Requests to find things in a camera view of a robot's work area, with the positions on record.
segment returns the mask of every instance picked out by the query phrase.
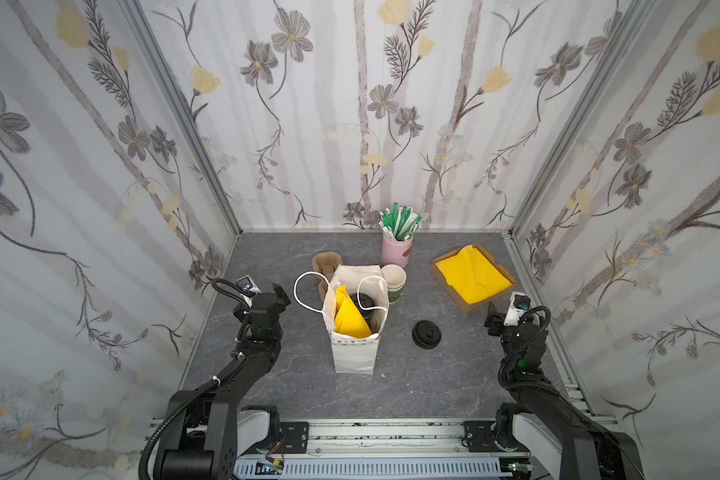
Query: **white rope handle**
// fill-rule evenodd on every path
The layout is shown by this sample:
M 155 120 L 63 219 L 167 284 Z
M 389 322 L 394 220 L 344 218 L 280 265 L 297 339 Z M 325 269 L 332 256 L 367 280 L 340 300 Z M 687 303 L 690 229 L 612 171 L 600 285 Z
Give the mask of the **white rope handle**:
M 386 288 L 386 286 L 387 286 L 387 281 L 383 276 L 370 275 L 370 276 L 366 276 L 364 279 L 360 280 L 360 283 L 358 283 L 358 308 L 360 310 L 365 310 L 366 312 L 368 312 L 369 310 L 384 310 L 384 312 L 389 313 L 389 309 L 384 308 L 383 306 L 372 306 L 371 308 L 365 308 L 362 305 L 362 302 L 360 301 L 360 285 L 362 285 L 362 283 L 365 282 L 369 278 L 378 278 L 379 280 L 384 282 L 384 288 Z
M 304 278 L 304 277 L 307 276 L 307 275 L 319 275 L 319 276 L 321 276 L 321 277 L 326 281 L 326 283 L 330 283 L 330 282 L 328 281 L 328 279 L 326 278 L 326 276 L 323 275 L 323 274 L 320 274 L 320 273 L 318 273 L 318 272 L 304 272 L 303 274 L 299 275 L 298 278 L 296 279 L 296 282 L 293 283 L 293 298 L 296 299 L 296 301 L 298 302 L 299 305 L 303 306 L 303 307 L 306 308 L 307 310 L 311 310 L 312 312 L 322 313 L 322 310 L 317 310 L 316 308 L 312 308 L 312 307 L 310 307 L 309 305 L 307 305 L 306 303 L 300 301 L 300 300 L 298 299 L 298 295 L 296 294 L 296 286 L 298 285 L 298 281 L 301 280 L 302 278 Z

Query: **gray marble tabletop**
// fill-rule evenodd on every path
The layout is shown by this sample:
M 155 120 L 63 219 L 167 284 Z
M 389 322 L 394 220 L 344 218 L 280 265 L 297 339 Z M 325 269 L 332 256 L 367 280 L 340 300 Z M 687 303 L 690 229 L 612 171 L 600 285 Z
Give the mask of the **gray marble tabletop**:
M 374 265 L 381 242 L 379 232 L 243 234 L 225 278 L 250 274 L 263 290 L 275 282 L 291 295 L 297 276 L 312 269 L 317 253 L 338 252 L 346 265 Z M 293 301 L 280 315 L 280 357 L 241 406 L 274 405 L 288 418 L 493 416 L 502 402 L 512 400 L 496 379 L 503 353 L 499 339 L 483 327 L 488 307 L 461 312 L 429 271 L 434 258 L 474 243 L 483 245 L 517 278 L 500 234 L 416 234 L 405 269 L 408 280 L 389 311 L 373 375 L 335 373 L 325 323 Z M 302 301 L 320 308 L 317 283 L 316 276 L 308 276 L 299 282 L 298 292 Z M 500 311 L 506 311 L 510 292 L 494 299 Z M 217 297 L 184 388 L 205 382 L 230 360 L 240 328 L 232 315 L 235 304 Z M 442 330 L 442 341 L 432 350 L 413 342 L 412 329 L 419 320 L 430 320 Z M 549 353 L 543 368 L 560 388 Z

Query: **floral wall panel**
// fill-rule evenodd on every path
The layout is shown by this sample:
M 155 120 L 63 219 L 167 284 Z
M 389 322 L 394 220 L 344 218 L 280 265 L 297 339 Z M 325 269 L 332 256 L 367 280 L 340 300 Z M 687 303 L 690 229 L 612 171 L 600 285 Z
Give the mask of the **floral wall panel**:
M 123 478 L 232 238 L 114 3 L 0 2 L 0 478 Z
M 244 227 L 511 225 L 628 2 L 142 0 Z
M 649 478 L 720 478 L 720 0 L 656 6 L 518 238 Z

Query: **folded yellow napkin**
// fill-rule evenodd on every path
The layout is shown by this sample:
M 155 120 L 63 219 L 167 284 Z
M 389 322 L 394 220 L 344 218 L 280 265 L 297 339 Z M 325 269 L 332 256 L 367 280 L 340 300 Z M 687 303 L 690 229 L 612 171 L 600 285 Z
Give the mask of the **folded yellow napkin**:
M 333 321 L 336 330 L 342 335 L 354 336 L 356 339 L 365 339 L 371 336 L 371 329 L 362 318 L 360 310 L 347 294 L 347 286 L 342 285 L 336 289 L 336 318 Z
M 465 302 L 481 302 L 512 285 L 485 256 L 472 245 L 458 254 L 436 263 L 446 283 L 461 295 Z

